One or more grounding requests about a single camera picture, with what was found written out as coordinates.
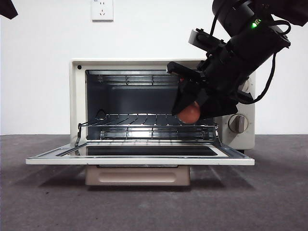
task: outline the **oven door glass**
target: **oven door glass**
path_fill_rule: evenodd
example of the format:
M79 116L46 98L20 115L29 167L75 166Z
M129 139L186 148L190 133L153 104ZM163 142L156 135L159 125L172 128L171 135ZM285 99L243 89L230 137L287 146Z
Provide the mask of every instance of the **oven door glass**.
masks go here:
M224 144L197 141L102 141L68 144L26 160L30 165L254 165Z

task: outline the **concrete floor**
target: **concrete floor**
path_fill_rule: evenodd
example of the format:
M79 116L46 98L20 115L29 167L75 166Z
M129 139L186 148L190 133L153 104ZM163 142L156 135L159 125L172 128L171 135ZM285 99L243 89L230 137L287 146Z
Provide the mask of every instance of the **concrete floor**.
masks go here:
M2 231L307 231L308 135L257 136L253 167L192 168L190 187L88 187L83 166L27 166L66 135L1 137Z

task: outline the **black cable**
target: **black cable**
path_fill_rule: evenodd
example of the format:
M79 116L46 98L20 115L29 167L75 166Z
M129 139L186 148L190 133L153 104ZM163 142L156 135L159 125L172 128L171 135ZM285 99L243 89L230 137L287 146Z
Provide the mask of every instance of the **black cable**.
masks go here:
M275 73L275 67L276 67L276 54L278 52L276 51L274 54L273 54L273 61L272 61L272 66L271 66L271 71L270 71L270 75L269 75L269 78L268 78L268 81L266 82L266 85L265 85L265 88L263 89L262 93L257 97L255 98L254 100L252 100L251 102L243 102L241 101L239 98L238 98L238 95L237 96L237 100L242 103L242 104L253 104L253 103L256 103L258 101L260 101L266 94L266 92L268 91L269 87L270 87L270 83L274 77L274 73Z
M276 20L276 21L269 21L269 22L266 21L265 24L268 26L279 26L279 25L288 26L288 29L286 31L279 33L280 35L286 35L291 31L291 24L285 20Z
M212 24L212 28L211 28L211 32L210 32L210 36L213 36L214 34L214 29L215 29L215 26L216 26L216 22L217 22L217 19L218 19L218 16L223 8L223 6L225 5L225 3L227 2L228 0L224 0L223 3L220 5L218 11L216 12L215 16L214 16L214 20L213 20L213 24Z

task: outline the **brown egg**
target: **brown egg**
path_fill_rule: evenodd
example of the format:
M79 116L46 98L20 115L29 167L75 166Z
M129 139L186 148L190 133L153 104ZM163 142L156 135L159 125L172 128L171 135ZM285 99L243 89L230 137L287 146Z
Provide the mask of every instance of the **brown egg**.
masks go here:
M200 106L195 101L189 106L185 107L180 113L177 114L180 121L185 124L194 124L200 117Z

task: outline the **wall socket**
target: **wall socket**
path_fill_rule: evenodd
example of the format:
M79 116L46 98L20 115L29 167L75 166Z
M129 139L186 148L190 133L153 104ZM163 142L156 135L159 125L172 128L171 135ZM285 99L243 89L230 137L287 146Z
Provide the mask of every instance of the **wall socket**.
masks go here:
M113 0L92 0L91 17L94 22L114 20Z

